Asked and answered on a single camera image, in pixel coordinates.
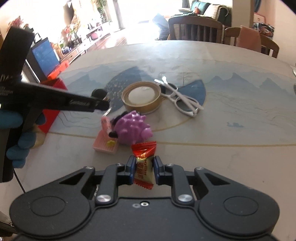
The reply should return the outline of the blue gloved hand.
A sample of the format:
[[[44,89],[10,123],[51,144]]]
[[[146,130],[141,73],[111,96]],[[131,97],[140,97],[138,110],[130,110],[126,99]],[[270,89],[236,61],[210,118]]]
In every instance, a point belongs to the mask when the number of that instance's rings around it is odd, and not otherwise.
[[[13,111],[1,110],[1,130],[11,129],[9,136],[18,137],[14,145],[11,146],[6,156],[12,160],[14,168],[23,168],[26,163],[30,149],[35,145],[37,134],[34,131],[14,133],[13,130],[19,128],[23,123],[23,117]]]

